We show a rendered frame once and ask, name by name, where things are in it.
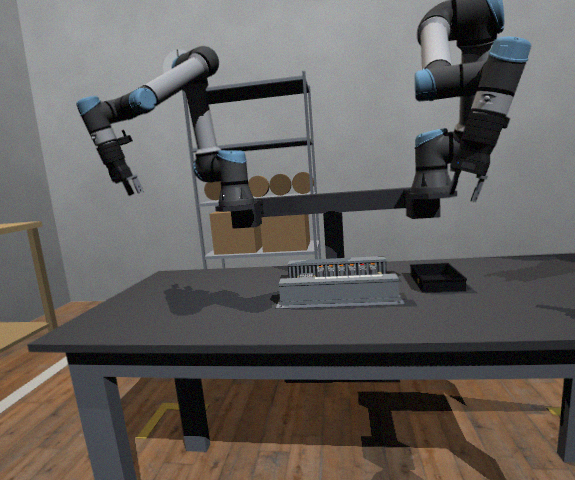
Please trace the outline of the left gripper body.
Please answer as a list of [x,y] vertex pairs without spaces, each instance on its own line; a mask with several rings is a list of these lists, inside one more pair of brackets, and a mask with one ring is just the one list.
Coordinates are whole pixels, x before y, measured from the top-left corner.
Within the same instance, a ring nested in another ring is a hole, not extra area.
[[[454,154],[450,167],[486,175],[490,154],[498,141],[502,128],[506,129],[513,97],[489,91],[477,91],[469,113],[460,147]],[[504,118],[504,119],[503,119]]]

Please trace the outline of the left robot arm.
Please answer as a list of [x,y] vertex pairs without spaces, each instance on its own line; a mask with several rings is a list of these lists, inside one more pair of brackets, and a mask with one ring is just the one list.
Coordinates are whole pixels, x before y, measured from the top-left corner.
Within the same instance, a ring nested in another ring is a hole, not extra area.
[[[417,40],[422,70],[415,73],[415,98],[433,101],[460,97],[460,111],[454,132],[444,128],[416,137],[416,174],[411,193],[449,191],[448,164],[460,147],[477,91],[514,97],[531,43],[519,37],[497,38],[503,29],[502,0],[447,0],[421,20]],[[461,64],[452,65],[448,38],[457,40]]]

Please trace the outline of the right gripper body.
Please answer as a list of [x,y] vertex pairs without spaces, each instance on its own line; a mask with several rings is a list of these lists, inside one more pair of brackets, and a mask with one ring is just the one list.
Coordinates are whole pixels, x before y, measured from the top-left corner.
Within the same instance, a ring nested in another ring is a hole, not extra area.
[[133,176],[130,168],[125,162],[125,156],[120,147],[121,145],[132,142],[132,138],[130,135],[126,136],[124,130],[122,130],[122,133],[124,137],[120,137],[118,139],[116,138],[112,128],[90,134],[94,145],[97,146],[96,149],[103,161],[103,164],[108,168],[112,182]]

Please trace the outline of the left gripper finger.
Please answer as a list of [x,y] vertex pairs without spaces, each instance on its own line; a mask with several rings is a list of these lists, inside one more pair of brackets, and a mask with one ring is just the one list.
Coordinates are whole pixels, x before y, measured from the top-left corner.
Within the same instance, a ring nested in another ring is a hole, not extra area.
[[487,175],[478,175],[478,174],[477,174],[476,178],[479,178],[479,181],[478,181],[478,184],[477,184],[477,186],[475,187],[474,192],[473,192],[473,195],[472,195],[472,197],[471,197],[471,200],[470,200],[470,201],[472,201],[472,202],[476,202],[476,201],[477,201],[478,196],[479,196],[479,193],[480,193],[481,188],[482,188],[482,185],[483,185],[483,183],[484,183],[484,180],[487,179],[488,176],[487,176]]
[[450,171],[453,171],[455,173],[454,173],[454,176],[453,176],[453,179],[452,179],[452,182],[451,182],[451,185],[450,185],[450,188],[449,188],[449,191],[447,194],[454,195],[456,186],[458,184],[458,178],[460,176],[461,170],[450,168]]

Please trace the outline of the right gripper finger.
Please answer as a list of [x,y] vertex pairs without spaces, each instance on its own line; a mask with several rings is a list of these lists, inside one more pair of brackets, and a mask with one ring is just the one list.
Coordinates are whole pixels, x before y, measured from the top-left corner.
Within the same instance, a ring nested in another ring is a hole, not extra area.
[[126,180],[124,179],[124,180],[115,182],[115,184],[120,183],[120,182],[123,183],[123,185],[124,185],[124,187],[125,187],[125,189],[126,189],[126,191],[127,191],[128,196],[131,196],[131,195],[134,194],[133,189],[132,189],[132,187],[131,187],[131,185],[129,184],[128,181],[126,181]]
[[137,190],[137,193],[139,194],[139,193],[144,192],[144,191],[143,191],[143,188],[142,188],[142,186],[141,186],[141,184],[140,184],[139,179],[138,179],[137,176],[138,176],[138,175],[136,174],[136,175],[133,175],[133,176],[131,176],[131,177],[125,178],[125,180],[127,181],[127,180],[132,179],[132,181],[133,181],[133,183],[134,183],[134,186],[135,186],[135,188],[136,188],[136,190]]

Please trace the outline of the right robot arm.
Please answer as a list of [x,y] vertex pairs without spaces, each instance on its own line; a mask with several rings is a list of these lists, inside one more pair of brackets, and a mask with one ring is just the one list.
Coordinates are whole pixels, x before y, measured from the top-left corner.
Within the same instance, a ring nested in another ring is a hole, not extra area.
[[220,207],[254,204],[248,185],[245,153],[218,151],[221,149],[217,147],[206,94],[207,77],[213,75],[218,67],[219,59],[215,51],[199,46],[179,55],[173,61],[171,70],[132,93],[104,102],[97,96],[86,97],[77,102],[77,108],[89,134],[92,134],[112,128],[112,123],[147,114],[183,89],[198,148],[195,153],[197,162],[195,160],[193,164],[196,177],[209,183],[221,180]]

